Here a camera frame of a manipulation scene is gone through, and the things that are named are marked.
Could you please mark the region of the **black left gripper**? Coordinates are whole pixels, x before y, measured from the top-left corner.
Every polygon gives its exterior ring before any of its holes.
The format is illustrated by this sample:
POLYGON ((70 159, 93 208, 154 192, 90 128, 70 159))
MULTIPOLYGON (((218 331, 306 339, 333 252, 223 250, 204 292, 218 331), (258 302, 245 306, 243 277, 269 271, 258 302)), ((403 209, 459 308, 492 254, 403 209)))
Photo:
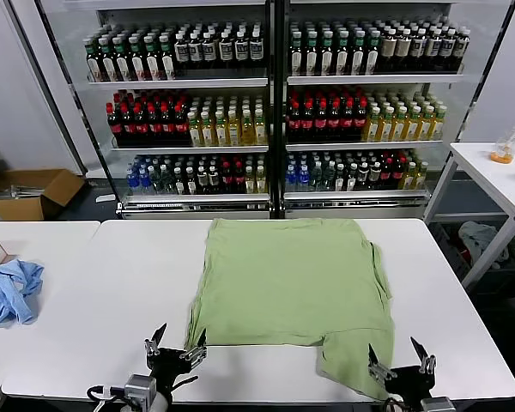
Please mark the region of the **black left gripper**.
POLYGON ((150 376, 156 380, 157 391, 171 402, 174 391, 198 379, 198 376, 194 375, 176 383, 178 376, 191 373, 197 364, 196 361, 202 361, 207 356, 206 330, 203 329, 196 347, 185 352, 180 349, 159 348, 166 328, 167 323, 164 323, 150 339, 145 340, 145 350, 150 376))

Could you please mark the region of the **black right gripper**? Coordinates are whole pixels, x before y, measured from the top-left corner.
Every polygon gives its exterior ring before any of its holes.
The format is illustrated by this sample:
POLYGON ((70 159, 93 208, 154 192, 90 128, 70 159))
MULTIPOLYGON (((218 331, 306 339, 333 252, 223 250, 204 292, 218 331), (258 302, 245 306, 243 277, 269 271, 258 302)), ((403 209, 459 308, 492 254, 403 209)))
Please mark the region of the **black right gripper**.
POLYGON ((384 380, 385 390, 403 399, 405 404, 420 404, 430 398, 434 387, 434 370, 437 360, 413 337, 410 341, 420 360, 420 366, 390 369, 383 365, 371 344, 368 344, 368 372, 375 380, 384 380))

